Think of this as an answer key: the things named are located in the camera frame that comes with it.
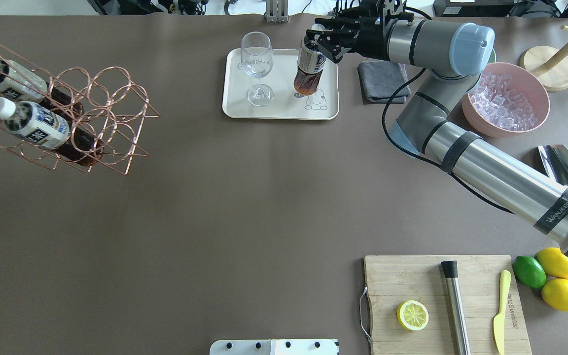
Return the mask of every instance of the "yellow lemon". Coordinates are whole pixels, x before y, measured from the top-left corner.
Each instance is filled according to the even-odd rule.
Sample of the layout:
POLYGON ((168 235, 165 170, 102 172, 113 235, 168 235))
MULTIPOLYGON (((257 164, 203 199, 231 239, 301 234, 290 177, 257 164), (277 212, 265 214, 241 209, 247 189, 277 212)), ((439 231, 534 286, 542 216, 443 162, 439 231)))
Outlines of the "yellow lemon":
POLYGON ((404 301, 398 307, 398 322, 408 330, 422 330, 428 324, 428 311, 418 301, 404 301))
POLYGON ((545 283, 541 292, 543 299, 556 310, 568 312, 568 280, 551 279, 545 283))
POLYGON ((560 248, 545 248, 536 253, 536 260, 549 276, 568 279, 568 256, 560 248))

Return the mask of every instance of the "plastic bottle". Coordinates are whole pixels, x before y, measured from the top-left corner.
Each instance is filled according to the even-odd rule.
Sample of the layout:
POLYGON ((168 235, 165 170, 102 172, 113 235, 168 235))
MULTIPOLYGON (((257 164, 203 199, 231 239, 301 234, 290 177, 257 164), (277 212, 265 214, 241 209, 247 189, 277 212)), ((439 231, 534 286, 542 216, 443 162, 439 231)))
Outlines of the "plastic bottle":
POLYGON ((324 64, 325 56, 320 52, 317 42, 304 36, 297 57, 297 75, 293 81, 295 90, 306 96, 317 92, 324 64))
MULTIPOLYGON (((5 62, 0 61, 0 94, 13 101, 38 103, 45 108, 54 110, 56 114, 63 116, 71 122, 73 117, 69 117, 63 110, 54 106, 50 99, 43 96, 42 93, 47 92, 47 87, 48 84, 40 76, 27 70, 19 63, 9 59, 5 62)), ((57 103, 64 106, 71 105, 71 97, 59 90, 52 90, 51 96, 57 103)), ((72 110, 77 117, 80 117, 84 108, 81 103, 76 103, 72 106, 72 110)))
POLYGON ((81 166, 92 166, 102 157, 104 147, 101 140, 76 128, 74 146, 68 121, 37 103, 14 103, 0 97, 0 119, 12 135, 34 143, 41 149, 58 153, 81 166))

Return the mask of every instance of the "folded towel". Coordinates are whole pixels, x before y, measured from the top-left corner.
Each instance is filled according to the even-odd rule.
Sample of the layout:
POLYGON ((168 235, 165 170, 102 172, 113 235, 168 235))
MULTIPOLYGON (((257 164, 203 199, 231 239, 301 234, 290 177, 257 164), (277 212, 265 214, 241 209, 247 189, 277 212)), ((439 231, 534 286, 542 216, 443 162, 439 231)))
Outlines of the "folded towel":
MULTIPOLYGON (((387 61, 365 61, 358 65, 358 77, 365 97, 372 103, 384 104, 396 89, 406 81, 404 66, 387 61)), ((403 104, 411 94, 407 85, 393 99, 393 104, 403 104)))

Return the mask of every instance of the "lemon slice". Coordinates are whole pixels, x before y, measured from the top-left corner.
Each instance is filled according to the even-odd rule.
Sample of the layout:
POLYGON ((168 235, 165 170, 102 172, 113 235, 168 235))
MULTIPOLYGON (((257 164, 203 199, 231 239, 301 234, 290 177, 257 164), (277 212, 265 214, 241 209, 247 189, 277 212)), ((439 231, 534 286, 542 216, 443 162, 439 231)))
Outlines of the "lemon slice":
POLYGON ((398 322, 408 330, 422 330, 428 324, 428 311, 418 301, 404 301, 398 307, 398 322))

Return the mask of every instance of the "pink bowl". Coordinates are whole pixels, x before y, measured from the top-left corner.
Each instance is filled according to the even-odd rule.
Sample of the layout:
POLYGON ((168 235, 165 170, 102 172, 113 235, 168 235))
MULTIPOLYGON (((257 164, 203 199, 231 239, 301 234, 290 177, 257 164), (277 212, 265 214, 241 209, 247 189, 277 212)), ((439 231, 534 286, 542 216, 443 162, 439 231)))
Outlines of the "pink bowl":
POLYGON ((510 81, 508 89, 515 89, 517 92, 525 94, 530 105, 532 105, 532 110, 534 110, 534 115, 536 116, 538 123, 536 123, 536 126, 526 131, 510 131, 495 126, 477 112, 476 108, 471 103, 470 98, 466 94, 461 99, 461 107, 462 110, 464 110, 466 120, 471 124, 471 126, 473 126, 473 128, 480 133, 483 133, 483 135, 502 138, 516 136, 536 130, 545 123, 547 115, 549 115, 549 96, 540 81, 536 79, 536 76, 516 65, 500 62, 489 63, 486 65, 483 73, 487 72, 495 75, 511 75, 512 81, 510 81))

